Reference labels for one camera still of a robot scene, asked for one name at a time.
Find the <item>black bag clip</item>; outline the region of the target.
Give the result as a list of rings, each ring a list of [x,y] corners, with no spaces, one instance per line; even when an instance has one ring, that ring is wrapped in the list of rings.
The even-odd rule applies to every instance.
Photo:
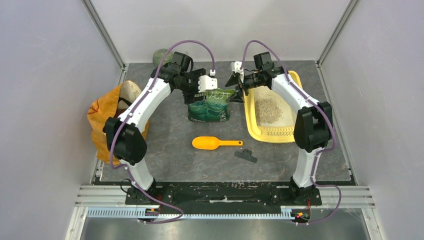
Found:
[[[249,161],[251,163],[257,163],[258,159],[252,156],[252,152],[248,149],[243,149],[242,151],[236,151],[234,156],[237,158],[241,158],[243,160]]]

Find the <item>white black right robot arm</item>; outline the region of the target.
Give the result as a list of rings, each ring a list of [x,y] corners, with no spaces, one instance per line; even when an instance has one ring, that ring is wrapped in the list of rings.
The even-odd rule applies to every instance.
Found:
[[[248,96],[251,89],[268,87],[296,112],[293,137],[299,153],[288,197],[292,203],[300,205],[316,187],[317,163],[328,142],[335,136],[333,109],[327,101],[320,102],[301,89],[285,65],[275,65],[270,52],[255,55],[254,63],[256,70],[249,75],[245,75],[243,62],[231,63],[232,75],[226,86],[236,86],[236,92],[229,101],[242,102],[242,97]]]

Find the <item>green cat litter bag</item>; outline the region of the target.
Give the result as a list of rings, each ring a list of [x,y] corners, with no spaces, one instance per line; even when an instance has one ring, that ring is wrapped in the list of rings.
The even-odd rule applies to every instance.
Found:
[[[187,105],[187,116],[191,122],[226,122],[230,119],[228,98],[233,89],[213,89],[202,92],[201,101]]]

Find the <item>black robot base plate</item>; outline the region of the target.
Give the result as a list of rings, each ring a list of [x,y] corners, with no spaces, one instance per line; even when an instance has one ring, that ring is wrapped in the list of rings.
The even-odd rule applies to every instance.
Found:
[[[124,191],[126,204],[156,201],[183,204],[265,203],[271,206],[320,206],[321,193],[314,185],[299,189],[289,181],[155,182],[143,194],[135,185]]]

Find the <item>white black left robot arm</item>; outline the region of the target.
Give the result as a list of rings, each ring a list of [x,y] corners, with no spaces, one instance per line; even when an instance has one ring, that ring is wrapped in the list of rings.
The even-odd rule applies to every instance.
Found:
[[[180,90],[186,98],[199,93],[199,80],[206,76],[205,68],[194,70],[193,59],[175,52],[171,61],[157,66],[147,85],[135,101],[119,116],[109,117],[103,127],[109,156],[127,168],[133,185],[140,188],[137,197],[144,204],[152,204],[157,191],[151,187],[155,179],[145,160],[147,142],[142,133],[160,103],[173,90]]]

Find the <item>orange plastic litter scoop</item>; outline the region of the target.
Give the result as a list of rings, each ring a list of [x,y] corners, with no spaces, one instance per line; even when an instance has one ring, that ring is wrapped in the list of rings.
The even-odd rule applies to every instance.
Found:
[[[242,140],[220,140],[215,136],[198,136],[192,140],[192,146],[200,150],[216,150],[219,147],[239,147]]]

